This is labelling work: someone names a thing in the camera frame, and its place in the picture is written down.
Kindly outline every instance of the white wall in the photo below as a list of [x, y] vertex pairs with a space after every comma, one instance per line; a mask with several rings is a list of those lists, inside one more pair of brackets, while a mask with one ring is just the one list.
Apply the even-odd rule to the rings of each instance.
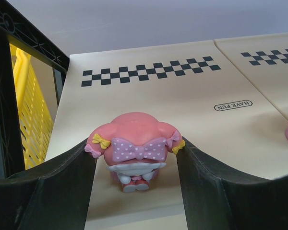
[[9, 0], [66, 54], [288, 32], [288, 0]]

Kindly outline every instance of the red shoe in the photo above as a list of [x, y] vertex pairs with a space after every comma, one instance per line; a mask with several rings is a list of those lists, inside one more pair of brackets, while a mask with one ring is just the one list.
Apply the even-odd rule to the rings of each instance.
[[134, 181], [130, 181], [129, 184], [123, 184], [123, 192], [132, 193], [136, 190], [136, 185]]
[[135, 189], [139, 190], [139, 191], [144, 191], [149, 189], [149, 182], [145, 181], [145, 180], [138, 180], [135, 183]]

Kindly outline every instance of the checkered pattern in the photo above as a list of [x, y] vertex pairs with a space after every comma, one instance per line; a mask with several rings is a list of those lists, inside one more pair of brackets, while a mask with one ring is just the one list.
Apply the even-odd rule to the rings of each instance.
[[269, 52], [258, 51], [256, 55], [251, 55], [248, 52], [241, 53], [244, 57], [251, 57], [249, 61], [253, 66], [260, 66], [262, 63], [268, 63], [269, 65], [276, 65], [279, 63], [288, 64], [288, 49], [282, 53], [279, 50], [271, 50]]
[[91, 80], [82, 81], [81, 86], [92, 86], [94, 81], [100, 81], [101, 85], [110, 85], [112, 79], [119, 79], [121, 83], [130, 82], [131, 78], [138, 78], [139, 81], [147, 81], [150, 76], [156, 75], [158, 79], [168, 77], [168, 73], [174, 72], [176, 76], [184, 76], [187, 71], [193, 73], [203, 73], [204, 70], [219, 70], [218, 65], [213, 65], [214, 60], [211, 56], [203, 57], [203, 61], [198, 62], [194, 58], [183, 62], [171, 61], [170, 65], [163, 65], [161, 62], [154, 63], [153, 68], [147, 68], [146, 65], [138, 65], [135, 70], [128, 67], [119, 67], [118, 72], [111, 72], [111, 69], [102, 69], [99, 74], [94, 74], [92, 70], [83, 71], [83, 76], [91, 76]]

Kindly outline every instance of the yellow bow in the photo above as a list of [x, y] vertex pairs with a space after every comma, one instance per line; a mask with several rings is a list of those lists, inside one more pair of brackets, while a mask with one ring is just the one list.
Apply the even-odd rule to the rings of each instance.
[[110, 146], [111, 144], [111, 141], [109, 140], [105, 140], [103, 139], [99, 134], [95, 133], [94, 136], [93, 136], [93, 141], [92, 141], [94, 144], [98, 144], [100, 143], [100, 147], [105, 150], [107, 149], [107, 147]]
[[180, 149], [182, 149], [185, 145], [186, 145], [186, 142], [185, 142], [184, 140], [182, 140], [181, 143], [180, 143], [178, 146], [172, 148], [172, 152], [173, 152], [175, 155], [177, 155], [178, 151], [179, 151]]

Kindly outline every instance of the yellow plastic crate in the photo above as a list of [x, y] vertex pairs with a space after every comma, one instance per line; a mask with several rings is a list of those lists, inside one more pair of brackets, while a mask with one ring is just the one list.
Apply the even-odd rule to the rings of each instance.
[[31, 56], [10, 45], [25, 169], [45, 161], [53, 121], [31, 65]]

